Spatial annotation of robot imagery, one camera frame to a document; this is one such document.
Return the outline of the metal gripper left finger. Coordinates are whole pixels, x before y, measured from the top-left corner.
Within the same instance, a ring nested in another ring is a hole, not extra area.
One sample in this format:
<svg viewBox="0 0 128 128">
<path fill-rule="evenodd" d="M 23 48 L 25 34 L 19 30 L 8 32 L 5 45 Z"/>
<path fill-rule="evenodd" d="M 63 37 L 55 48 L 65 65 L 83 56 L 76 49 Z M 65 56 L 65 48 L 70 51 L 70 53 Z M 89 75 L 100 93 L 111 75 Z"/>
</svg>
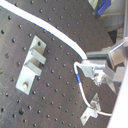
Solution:
<svg viewBox="0 0 128 128">
<path fill-rule="evenodd" d="M 97 86 L 106 82 L 106 79 L 112 80 L 115 72 L 107 65 L 106 61 L 82 61 L 80 68 L 83 74 L 91 78 Z"/>
</svg>

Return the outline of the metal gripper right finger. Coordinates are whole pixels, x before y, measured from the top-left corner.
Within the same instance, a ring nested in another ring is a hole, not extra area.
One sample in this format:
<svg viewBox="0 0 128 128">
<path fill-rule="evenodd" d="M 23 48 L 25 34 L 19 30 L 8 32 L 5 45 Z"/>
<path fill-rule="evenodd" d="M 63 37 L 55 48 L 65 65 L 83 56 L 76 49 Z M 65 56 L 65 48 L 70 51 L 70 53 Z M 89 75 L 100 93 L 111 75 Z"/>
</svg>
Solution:
<svg viewBox="0 0 128 128">
<path fill-rule="evenodd" d="M 106 59 L 110 63 L 115 63 L 117 61 L 117 55 L 110 49 L 87 52 L 86 55 L 88 59 Z"/>
</svg>

